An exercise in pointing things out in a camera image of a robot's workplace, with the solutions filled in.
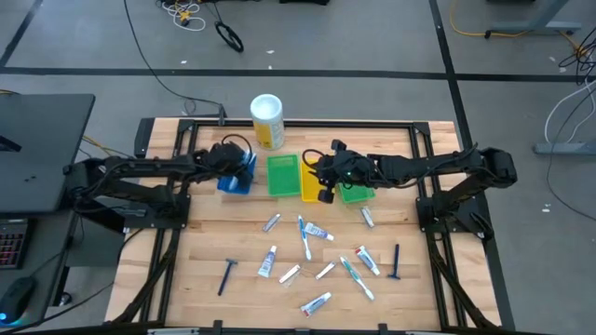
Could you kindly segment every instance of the toothpaste tube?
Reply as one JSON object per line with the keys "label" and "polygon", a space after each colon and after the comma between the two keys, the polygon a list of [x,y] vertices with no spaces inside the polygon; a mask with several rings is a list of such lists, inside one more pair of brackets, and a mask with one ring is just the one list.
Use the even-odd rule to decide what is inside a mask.
{"label": "toothpaste tube", "polygon": [[324,275],[326,275],[333,268],[333,266],[335,266],[335,261],[332,261],[327,266],[325,266],[323,271],[319,272],[318,275],[315,275],[315,279],[317,279],[317,280],[321,279]]}
{"label": "toothpaste tube", "polygon": [[368,251],[366,251],[364,246],[360,246],[360,248],[356,249],[356,255],[366,264],[366,266],[374,275],[381,274],[381,272],[379,272],[379,268],[376,266],[376,263],[373,261],[373,258]]}
{"label": "toothpaste tube", "polygon": [[296,275],[298,270],[300,270],[300,265],[298,265],[298,264],[294,265],[294,267],[292,267],[285,275],[283,275],[279,279],[279,284],[283,284],[286,280],[290,279],[293,275]]}
{"label": "toothpaste tube", "polygon": [[264,257],[263,264],[261,264],[261,268],[259,269],[258,274],[268,278],[271,275],[271,268],[273,267],[273,263],[276,260],[276,251],[278,247],[272,246],[269,252],[267,252],[267,256]]}
{"label": "toothpaste tube", "polygon": [[360,209],[362,216],[364,217],[364,221],[370,228],[374,227],[373,218],[371,217],[371,210],[368,207],[363,207]]}
{"label": "toothpaste tube", "polygon": [[333,235],[327,233],[324,229],[317,227],[317,225],[313,222],[309,222],[306,224],[305,232],[314,235],[316,237],[325,238],[330,241],[333,241]]}
{"label": "toothpaste tube", "polygon": [[269,219],[269,222],[263,227],[263,231],[270,231],[271,228],[273,228],[278,223],[279,218],[281,218],[281,214],[276,214],[271,219]]}
{"label": "toothpaste tube", "polygon": [[327,302],[331,296],[332,294],[330,292],[327,292],[321,295],[320,297],[314,299],[313,301],[307,303],[306,305],[300,307],[300,310],[302,310],[306,317],[310,317],[313,313],[317,311],[317,309],[320,308],[320,306],[324,305],[325,302]]}

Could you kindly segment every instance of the yellow cable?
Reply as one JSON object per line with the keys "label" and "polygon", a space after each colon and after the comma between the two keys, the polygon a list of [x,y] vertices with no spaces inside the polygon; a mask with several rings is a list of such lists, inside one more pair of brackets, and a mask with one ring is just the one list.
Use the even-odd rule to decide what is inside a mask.
{"label": "yellow cable", "polygon": [[[451,3],[451,8],[449,9],[449,22],[451,23],[451,27],[454,29],[454,31],[458,34],[462,34],[464,36],[485,36],[485,33],[467,33],[467,32],[462,32],[459,29],[457,29],[457,27],[455,27],[455,23],[454,23],[454,12],[455,12],[455,6],[457,5],[457,0],[453,0],[453,2]],[[515,38],[515,37],[520,37],[524,34],[528,34],[530,33],[530,31],[525,31],[525,32],[521,32],[521,33],[491,33],[491,36],[499,36],[499,37],[510,37],[510,38]]]}
{"label": "yellow cable", "polygon": [[569,43],[574,47],[574,51],[576,52],[577,56],[585,56],[588,51],[579,45],[573,38],[569,37],[566,33],[559,32],[561,36],[565,37]]}
{"label": "yellow cable", "polygon": [[105,154],[111,156],[112,154],[110,154],[109,151],[106,150],[106,148],[101,145],[99,142],[93,140],[91,137],[87,136],[87,135],[83,135],[83,139],[89,141],[91,144],[95,145],[96,147],[100,148],[103,152],[105,152]]}

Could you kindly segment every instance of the white container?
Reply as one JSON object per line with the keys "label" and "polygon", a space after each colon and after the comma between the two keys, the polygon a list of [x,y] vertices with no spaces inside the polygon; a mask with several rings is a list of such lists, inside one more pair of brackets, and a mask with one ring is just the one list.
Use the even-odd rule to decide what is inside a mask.
{"label": "white container", "polygon": [[283,106],[273,94],[262,94],[251,102],[251,116],[257,141],[262,148],[276,150],[283,145]]}

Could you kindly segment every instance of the desk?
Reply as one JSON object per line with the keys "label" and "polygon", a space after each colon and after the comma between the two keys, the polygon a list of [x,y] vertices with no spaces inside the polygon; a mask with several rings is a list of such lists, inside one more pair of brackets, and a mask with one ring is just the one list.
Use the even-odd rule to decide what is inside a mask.
{"label": "desk", "polygon": [[[90,94],[0,96],[0,134],[22,147],[18,153],[0,152],[0,215],[30,218],[34,226],[22,267],[0,272],[0,296],[17,278],[31,275],[60,254],[75,233],[76,215],[59,208],[62,168],[75,160],[94,101]],[[25,181],[32,175],[34,181]],[[38,321],[49,305],[59,303],[68,275],[67,256],[68,250],[35,274],[37,285],[27,309],[10,326]]]}
{"label": "desk", "polygon": [[[166,325],[172,327],[211,327],[223,320],[225,328],[325,328],[378,329],[386,323],[389,329],[440,328],[437,303],[429,266],[427,241],[418,227],[414,199],[418,191],[376,190],[376,197],[366,203],[376,226],[366,228],[359,208],[363,204],[345,205],[340,197],[332,205],[306,204],[300,196],[270,197],[267,193],[265,160],[269,155],[300,154],[312,148],[329,152],[331,141],[341,139],[348,149],[365,153],[402,154],[412,157],[408,131],[390,128],[391,122],[313,121],[317,127],[292,127],[286,122],[286,142],[277,151],[258,148],[251,127],[234,127],[242,121],[228,122],[227,127],[201,126],[196,147],[209,148],[229,133],[245,136],[258,155],[255,180],[249,195],[224,194],[216,190],[216,181],[191,186],[192,204],[188,226],[183,230],[171,285]],[[452,122],[429,122],[435,154],[459,150]],[[179,119],[158,118],[148,146],[148,157],[169,158],[172,155]],[[188,143],[186,137],[183,152]],[[419,141],[420,151],[425,147]],[[464,176],[440,178],[448,189]],[[145,179],[145,185],[164,181]],[[281,214],[278,225],[269,233],[263,225],[275,213]],[[309,237],[313,259],[305,261],[303,243],[296,216],[316,222],[335,236],[333,242]],[[156,232],[145,230],[131,240],[122,253],[106,320],[118,316],[134,298],[147,277],[147,269]],[[451,234],[454,258],[462,286],[488,319],[500,323],[493,285],[481,241],[471,234]],[[386,277],[392,271],[395,244],[399,243],[400,281]],[[264,255],[272,245],[278,246],[271,278],[257,275]],[[356,258],[354,249],[366,246],[381,275],[375,277]],[[363,274],[376,300],[368,301],[345,268],[336,266],[321,280],[314,275],[329,261],[346,255]],[[224,275],[225,258],[238,260],[223,292],[217,289]],[[278,279],[294,264],[307,270],[289,288]],[[446,291],[448,315],[455,324],[454,304],[449,287]],[[299,307],[318,295],[330,291],[333,296],[310,318]],[[155,318],[157,306],[152,305]]]}

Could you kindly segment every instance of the gray floor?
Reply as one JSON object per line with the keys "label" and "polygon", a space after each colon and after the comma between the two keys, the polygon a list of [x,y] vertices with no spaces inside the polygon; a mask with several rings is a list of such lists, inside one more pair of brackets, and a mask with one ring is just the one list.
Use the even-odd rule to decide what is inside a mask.
{"label": "gray floor", "polygon": [[[491,20],[530,17],[533,5],[460,0],[456,23],[483,32]],[[33,0],[0,1],[0,47],[18,29]],[[440,0],[445,32],[458,73],[570,74],[557,62],[571,51],[561,36],[517,39],[466,37],[449,27],[451,0]],[[175,28],[151,0],[129,0],[132,19],[148,60],[162,69],[386,70],[442,73],[444,67],[428,2],[415,0],[332,0],[328,7],[222,3],[224,20],[242,36],[247,50],[238,55],[223,45],[203,9],[208,28],[188,33]],[[593,27],[596,5],[570,2],[557,19]],[[266,51],[275,50],[273,54]],[[79,0],[67,6],[45,0],[23,36],[9,67],[138,68],[139,57],[120,0]],[[176,91],[225,104],[230,116],[248,116],[251,98],[269,92],[284,101],[287,117],[455,120],[446,81],[374,78],[167,77]],[[474,141],[510,151],[520,181],[488,192],[509,298],[519,330],[585,334],[596,309],[596,222],[563,207],[545,184],[547,160],[536,157],[552,106],[576,89],[569,83],[459,83]],[[131,152],[141,117],[181,115],[182,102],[150,76],[0,75],[0,87],[22,93],[93,93],[97,102],[87,133],[106,145]],[[558,115],[559,125],[573,102]],[[212,113],[201,106],[201,113]],[[588,107],[581,113],[588,113]],[[578,138],[588,140],[596,119]],[[101,152],[86,148],[94,154]],[[556,158],[553,187],[565,199],[590,211],[596,195],[588,159]],[[549,213],[542,211],[549,204]],[[73,270],[67,289],[80,300],[114,277],[114,267]],[[72,327],[99,324],[109,294],[55,323]]]}

